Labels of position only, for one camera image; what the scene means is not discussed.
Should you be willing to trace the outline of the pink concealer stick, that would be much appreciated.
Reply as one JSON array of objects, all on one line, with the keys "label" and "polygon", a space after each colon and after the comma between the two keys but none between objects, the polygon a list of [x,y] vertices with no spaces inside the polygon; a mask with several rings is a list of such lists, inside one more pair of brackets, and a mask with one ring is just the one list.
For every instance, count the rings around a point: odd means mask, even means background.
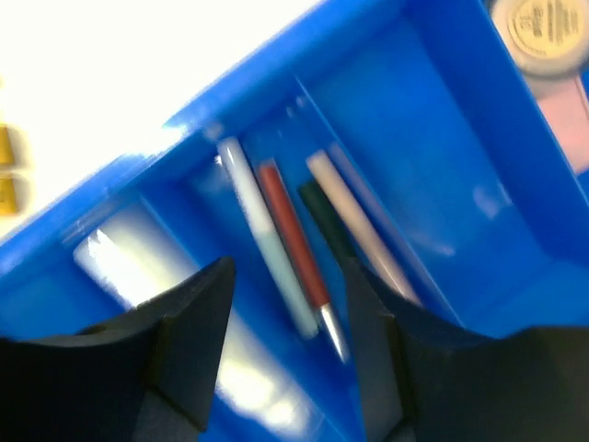
[{"label": "pink concealer stick", "polygon": [[378,276],[405,299],[421,306],[422,303],[402,268],[380,238],[328,155],[323,150],[317,151],[306,159],[306,165]]}]

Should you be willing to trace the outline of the maroon silver makeup pen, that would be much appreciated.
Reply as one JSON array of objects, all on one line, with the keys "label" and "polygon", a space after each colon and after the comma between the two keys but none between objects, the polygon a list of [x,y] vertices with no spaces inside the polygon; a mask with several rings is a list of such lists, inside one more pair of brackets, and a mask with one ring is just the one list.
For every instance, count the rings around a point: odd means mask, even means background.
[{"label": "maroon silver makeup pen", "polygon": [[331,305],[329,290],[283,182],[280,170],[273,160],[266,160],[258,166],[257,176],[291,264],[294,266],[294,271],[303,287],[307,303],[317,314],[339,359],[342,363],[347,363],[351,355],[339,315]]}]

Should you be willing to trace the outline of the clear plastic tube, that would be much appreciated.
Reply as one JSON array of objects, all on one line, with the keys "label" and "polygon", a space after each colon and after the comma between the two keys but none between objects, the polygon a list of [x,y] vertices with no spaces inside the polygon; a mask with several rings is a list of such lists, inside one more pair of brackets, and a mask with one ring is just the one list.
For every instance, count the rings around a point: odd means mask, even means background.
[{"label": "clear plastic tube", "polygon": [[[75,249],[75,262],[127,308],[199,269],[139,204],[118,212]],[[228,322],[216,393],[233,412],[290,437],[306,431],[308,400],[236,313]]]}]

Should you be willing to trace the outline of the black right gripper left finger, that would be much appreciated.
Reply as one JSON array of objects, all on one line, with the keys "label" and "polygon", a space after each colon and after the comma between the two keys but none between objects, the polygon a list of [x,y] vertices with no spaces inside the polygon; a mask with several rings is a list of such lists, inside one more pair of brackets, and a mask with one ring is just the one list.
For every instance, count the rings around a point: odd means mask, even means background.
[{"label": "black right gripper left finger", "polygon": [[194,441],[211,413],[236,267],[222,257],[69,335],[1,342],[5,441]]}]

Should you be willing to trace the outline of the light blue makeup pen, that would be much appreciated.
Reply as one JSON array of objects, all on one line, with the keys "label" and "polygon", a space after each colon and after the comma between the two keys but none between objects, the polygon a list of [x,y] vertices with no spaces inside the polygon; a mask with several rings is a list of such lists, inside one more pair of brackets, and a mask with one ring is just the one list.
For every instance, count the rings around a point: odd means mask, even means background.
[{"label": "light blue makeup pen", "polygon": [[307,304],[304,291],[240,143],[235,137],[226,138],[218,143],[217,152],[231,180],[249,230],[294,325],[303,338],[316,337],[319,331],[317,320]]}]

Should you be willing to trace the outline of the dark green eyeliner pencil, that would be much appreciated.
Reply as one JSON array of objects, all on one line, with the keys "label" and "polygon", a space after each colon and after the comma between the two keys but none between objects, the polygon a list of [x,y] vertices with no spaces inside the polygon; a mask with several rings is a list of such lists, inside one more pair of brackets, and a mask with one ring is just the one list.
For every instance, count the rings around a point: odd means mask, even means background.
[{"label": "dark green eyeliner pencil", "polygon": [[349,259],[356,259],[348,231],[319,184],[309,180],[300,185],[297,192],[338,265],[344,266]]}]

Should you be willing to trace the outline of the pink compact case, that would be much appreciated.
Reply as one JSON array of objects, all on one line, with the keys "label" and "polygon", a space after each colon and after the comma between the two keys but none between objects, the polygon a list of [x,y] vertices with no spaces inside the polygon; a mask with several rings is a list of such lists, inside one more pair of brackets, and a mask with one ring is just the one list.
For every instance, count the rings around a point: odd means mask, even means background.
[{"label": "pink compact case", "polygon": [[572,170],[588,170],[588,98],[580,74],[559,79],[529,79],[549,128]]}]

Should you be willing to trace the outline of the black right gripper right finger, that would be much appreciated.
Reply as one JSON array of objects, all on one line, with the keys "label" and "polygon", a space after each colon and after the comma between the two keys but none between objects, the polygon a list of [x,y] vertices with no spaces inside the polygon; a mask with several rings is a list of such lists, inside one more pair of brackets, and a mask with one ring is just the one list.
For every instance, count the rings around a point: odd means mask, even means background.
[{"label": "black right gripper right finger", "polygon": [[588,330],[494,339],[420,308],[357,260],[344,266],[368,441],[584,441]]}]

